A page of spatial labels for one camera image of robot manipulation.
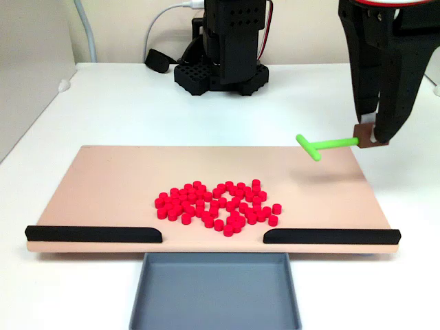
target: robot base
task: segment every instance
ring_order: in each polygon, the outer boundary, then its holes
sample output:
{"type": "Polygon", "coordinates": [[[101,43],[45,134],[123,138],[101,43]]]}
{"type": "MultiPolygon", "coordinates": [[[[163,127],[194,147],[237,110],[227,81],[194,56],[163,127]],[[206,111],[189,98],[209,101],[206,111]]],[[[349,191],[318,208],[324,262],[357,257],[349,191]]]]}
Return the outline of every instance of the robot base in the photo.
{"type": "Polygon", "coordinates": [[[234,84],[221,85],[220,78],[212,75],[211,64],[178,65],[174,69],[174,80],[193,96],[200,96],[207,91],[237,91],[242,96],[251,96],[269,82],[269,69],[260,64],[256,75],[251,79],[234,84]]]}

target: red wire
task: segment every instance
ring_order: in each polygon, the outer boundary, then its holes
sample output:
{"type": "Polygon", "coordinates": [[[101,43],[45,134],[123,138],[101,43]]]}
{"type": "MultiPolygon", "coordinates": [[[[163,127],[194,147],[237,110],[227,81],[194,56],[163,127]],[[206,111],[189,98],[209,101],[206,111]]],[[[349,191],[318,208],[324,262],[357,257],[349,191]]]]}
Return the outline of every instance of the red wire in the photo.
{"type": "Polygon", "coordinates": [[[263,46],[261,47],[261,52],[258,55],[257,60],[259,60],[261,58],[261,56],[263,55],[264,49],[266,48],[266,42],[267,42],[267,38],[269,36],[269,31],[270,31],[270,25],[272,23],[272,14],[274,13],[274,2],[272,0],[268,0],[269,1],[269,16],[267,18],[267,27],[266,27],[266,33],[263,39],[263,46]]]}

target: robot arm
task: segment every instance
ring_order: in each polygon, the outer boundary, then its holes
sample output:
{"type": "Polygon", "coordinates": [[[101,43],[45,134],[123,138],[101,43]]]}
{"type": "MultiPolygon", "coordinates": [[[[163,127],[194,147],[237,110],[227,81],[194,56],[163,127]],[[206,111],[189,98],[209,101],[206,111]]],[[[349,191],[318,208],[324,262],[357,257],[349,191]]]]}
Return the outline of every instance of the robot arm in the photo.
{"type": "Polygon", "coordinates": [[[375,113],[386,144],[408,119],[432,53],[440,46],[440,1],[340,0],[358,120],[375,113]]]}

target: white cable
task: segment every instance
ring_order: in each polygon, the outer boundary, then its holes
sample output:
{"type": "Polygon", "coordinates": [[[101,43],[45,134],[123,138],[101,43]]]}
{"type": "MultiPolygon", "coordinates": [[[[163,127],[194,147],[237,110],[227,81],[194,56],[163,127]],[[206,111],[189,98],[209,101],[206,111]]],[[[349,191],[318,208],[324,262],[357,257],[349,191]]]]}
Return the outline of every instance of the white cable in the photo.
{"type": "Polygon", "coordinates": [[[74,3],[76,6],[76,10],[78,11],[78,15],[80,15],[82,25],[84,26],[85,34],[87,35],[87,41],[89,43],[90,61],[96,63],[98,61],[96,60],[94,33],[91,30],[91,26],[89,20],[87,19],[87,15],[85,14],[81,0],[74,0],[74,3]]]}
{"type": "Polygon", "coordinates": [[[179,8],[179,7],[187,7],[192,9],[204,9],[205,8],[205,1],[204,0],[192,0],[192,1],[185,1],[182,3],[176,3],[175,5],[170,5],[169,7],[163,9],[159,14],[156,15],[156,17],[151,21],[150,26],[148,27],[148,30],[146,31],[145,35],[145,44],[144,44],[144,55],[143,59],[146,60],[146,52],[147,52],[147,45],[149,41],[149,36],[151,29],[153,28],[154,23],[157,21],[157,19],[165,12],[169,11],[173,8],[179,8]]]}

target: white wall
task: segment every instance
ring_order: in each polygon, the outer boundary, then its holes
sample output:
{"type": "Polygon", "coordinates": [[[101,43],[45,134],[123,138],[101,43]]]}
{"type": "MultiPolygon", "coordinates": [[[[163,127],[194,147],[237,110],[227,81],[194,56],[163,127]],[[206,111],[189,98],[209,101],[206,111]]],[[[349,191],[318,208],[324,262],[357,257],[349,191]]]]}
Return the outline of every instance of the white wall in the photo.
{"type": "MultiPolygon", "coordinates": [[[[89,61],[87,39],[74,2],[62,2],[67,11],[75,60],[89,61]]],[[[141,62],[144,34],[151,19],[161,9],[178,2],[82,0],[93,28],[98,61],[141,62]]],[[[190,21],[196,14],[188,8],[164,14],[153,28],[151,46],[173,58],[180,57],[190,42],[190,21]]],[[[338,0],[274,0],[274,18],[263,61],[268,64],[348,62],[338,0]]]]}
{"type": "Polygon", "coordinates": [[[0,162],[74,72],[58,0],[0,0],[0,162]]]}

